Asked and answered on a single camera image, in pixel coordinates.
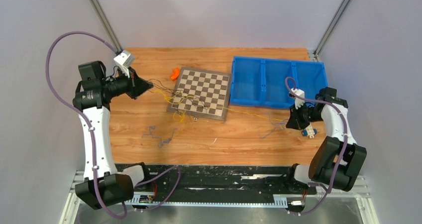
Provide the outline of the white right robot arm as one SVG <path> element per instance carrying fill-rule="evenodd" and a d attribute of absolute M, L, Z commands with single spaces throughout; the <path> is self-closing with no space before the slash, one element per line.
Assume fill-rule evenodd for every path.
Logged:
<path fill-rule="evenodd" d="M 310 165 L 297 165 L 295 173 L 284 179 L 287 191 L 296 193 L 304 183 L 327 184 L 332 189 L 352 189 L 365 161 L 366 148 L 357 145 L 347 120 L 348 103 L 331 87 L 320 89 L 315 99 L 305 98 L 300 89 L 290 89 L 295 103 L 290 106 L 287 128 L 301 130 L 312 122 L 323 121 L 326 137 Z"/>

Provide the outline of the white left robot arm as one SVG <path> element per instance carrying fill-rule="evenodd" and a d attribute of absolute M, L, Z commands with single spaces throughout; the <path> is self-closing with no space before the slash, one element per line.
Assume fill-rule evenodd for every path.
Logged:
<path fill-rule="evenodd" d="M 101 61 L 78 66 L 81 81 L 73 98 L 84 133 L 84 180 L 75 192 L 94 210 L 131 200 L 134 188 L 147 191 L 152 177 L 144 173 L 142 163 L 132 164 L 119 172 L 112 157 L 109 121 L 111 100 L 126 94 L 138 98 L 153 84 L 138 77 L 133 68 L 129 74 L 118 71 L 116 78 L 107 78 Z"/>

